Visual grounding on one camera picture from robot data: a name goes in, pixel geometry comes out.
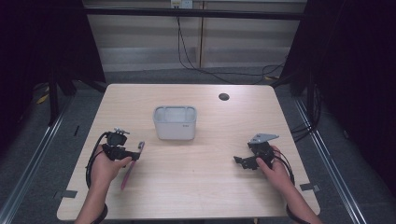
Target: person's right hand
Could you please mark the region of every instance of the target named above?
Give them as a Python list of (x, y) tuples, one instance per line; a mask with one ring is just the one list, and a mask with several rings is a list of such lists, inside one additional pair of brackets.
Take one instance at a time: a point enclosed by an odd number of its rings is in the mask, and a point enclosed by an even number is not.
[[(273, 148), (275, 155), (280, 157), (280, 150), (275, 146), (271, 147)], [(294, 187), (290, 181), (290, 177), (286, 171), (285, 165), (277, 158), (275, 158), (273, 161), (272, 169), (270, 169), (261, 158), (257, 158), (256, 162), (259, 164), (262, 172), (267, 176), (272, 186), (281, 193), (288, 190), (289, 187)]]

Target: forearm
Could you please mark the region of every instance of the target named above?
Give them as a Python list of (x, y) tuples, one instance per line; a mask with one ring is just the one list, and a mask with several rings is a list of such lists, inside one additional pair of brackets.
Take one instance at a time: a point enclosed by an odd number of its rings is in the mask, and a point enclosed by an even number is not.
[(311, 224), (322, 223), (297, 188), (293, 185), (285, 187), (281, 190), (281, 193), (288, 204), (289, 210), (295, 216)]
[(101, 215), (109, 186), (109, 184), (91, 185), (75, 223), (92, 223)]

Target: light wood tabletop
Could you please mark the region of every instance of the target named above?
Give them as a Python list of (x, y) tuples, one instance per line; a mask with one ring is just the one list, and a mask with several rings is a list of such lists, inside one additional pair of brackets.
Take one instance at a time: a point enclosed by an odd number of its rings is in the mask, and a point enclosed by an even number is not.
[[(219, 98), (230, 96), (228, 101)], [(191, 105), (196, 108), (195, 138), (160, 140), (153, 112), (159, 105)], [(297, 189), (315, 213), (320, 209), (300, 155), (274, 90), (269, 86), (112, 84), (97, 111), (81, 150), (68, 190), (76, 198), (63, 198), (61, 220), (76, 219), (88, 188), (85, 167), (99, 136), (115, 127), (130, 132), (129, 151), (144, 151), (134, 165), (124, 190), (128, 168), (121, 169), (106, 197), (108, 219), (188, 219), (284, 217), (285, 202), (260, 170), (244, 170), (233, 156), (252, 156), (248, 140), (256, 133), (278, 134), (269, 141), (288, 158)]]

